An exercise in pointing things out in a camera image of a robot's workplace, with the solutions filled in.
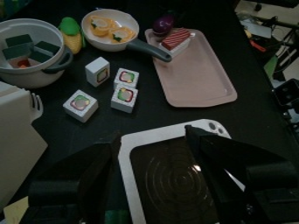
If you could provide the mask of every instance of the pot handle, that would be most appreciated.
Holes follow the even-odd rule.
[[[72,60],[73,54],[70,52],[70,49],[64,46],[64,51],[58,60],[50,66],[44,68],[42,71],[46,74],[56,74],[58,71],[64,70],[70,65]]]
[[[154,47],[152,45],[148,45],[138,38],[132,39],[126,43],[125,49],[134,50],[134,51],[138,51],[141,53],[148,53],[164,62],[170,62],[172,61],[172,56],[165,51],[162,51],[161,49],[158,49],[157,47]]]

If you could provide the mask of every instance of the white box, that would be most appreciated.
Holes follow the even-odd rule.
[[[170,51],[162,47],[161,43],[158,44],[158,48],[165,51],[173,58],[188,47],[189,43],[190,39],[186,38]]]
[[[88,83],[96,88],[109,77],[109,63],[98,57],[85,65]]]
[[[82,123],[89,119],[98,108],[97,100],[77,90],[72,97],[62,104],[66,114]]]
[[[117,84],[122,84],[130,88],[136,88],[137,78],[138,72],[130,71],[120,67],[116,73],[113,88],[116,89]]]
[[[110,108],[132,113],[136,104],[137,90],[125,85],[117,84],[110,99]]]

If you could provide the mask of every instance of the black table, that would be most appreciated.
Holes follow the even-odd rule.
[[[145,29],[152,27],[152,22],[164,12],[157,2],[128,0],[124,9],[140,25],[141,40],[145,40]],[[54,26],[58,26],[64,17],[73,17],[80,23],[88,13],[80,2],[70,0],[33,1],[28,6],[13,17],[37,18]],[[237,99],[209,108],[174,108],[164,98],[150,56],[129,51],[101,52],[88,45],[74,55],[73,63],[60,79],[48,87],[33,90],[41,97],[44,114],[32,126],[49,146],[12,201],[26,195],[29,184],[38,173],[114,130],[120,130],[124,135],[198,119],[220,122],[232,139],[277,153],[299,168],[297,142],[277,109],[266,75],[257,64],[232,6],[225,1],[196,0],[180,23],[205,35],[237,91]],[[132,114],[109,107],[113,76],[98,87],[92,87],[86,82],[84,67],[100,56],[110,63],[110,74],[120,67],[140,73],[137,104]],[[77,89],[98,102],[98,110],[86,123],[66,115],[61,106]],[[113,195],[122,199],[120,174],[116,179]]]

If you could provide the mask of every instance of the white pot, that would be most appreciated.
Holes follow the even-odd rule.
[[[30,18],[17,18],[0,23],[0,49],[5,49],[5,39],[29,34],[32,42],[52,43],[60,47],[57,53],[37,66],[12,68],[0,52],[0,78],[18,88],[40,88],[52,84],[72,62],[72,53],[62,44],[60,30],[49,23]]]

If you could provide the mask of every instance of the pink tray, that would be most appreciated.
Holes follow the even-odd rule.
[[[165,99],[174,107],[210,107],[233,102],[237,93],[210,45],[200,31],[189,31],[189,46],[172,62],[153,58]],[[152,29],[144,35],[148,44],[158,46]]]

